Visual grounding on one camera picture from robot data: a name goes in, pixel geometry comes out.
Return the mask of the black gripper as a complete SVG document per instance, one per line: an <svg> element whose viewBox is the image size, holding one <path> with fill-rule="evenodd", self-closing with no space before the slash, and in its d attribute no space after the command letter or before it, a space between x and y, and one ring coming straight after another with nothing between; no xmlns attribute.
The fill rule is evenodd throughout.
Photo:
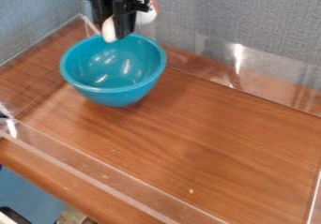
<svg viewBox="0 0 321 224"><path fill-rule="evenodd" d="M113 14L115 35L124 38L133 32L135 10L148 12L151 0L88 0L93 23L101 25L104 20Z"/></svg>

